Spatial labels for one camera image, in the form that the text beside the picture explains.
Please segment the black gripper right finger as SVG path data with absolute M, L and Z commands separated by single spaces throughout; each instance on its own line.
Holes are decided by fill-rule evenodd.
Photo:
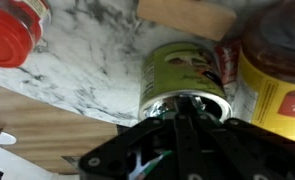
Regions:
M 295 141 L 235 118 L 220 123 L 191 97 L 176 98 L 175 108 L 196 120 L 243 178 L 295 180 Z

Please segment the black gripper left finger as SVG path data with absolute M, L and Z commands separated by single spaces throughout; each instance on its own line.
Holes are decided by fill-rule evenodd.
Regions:
M 174 180 L 174 118 L 150 117 L 80 158 L 80 180 L 134 180 L 164 151 L 163 158 L 144 180 Z

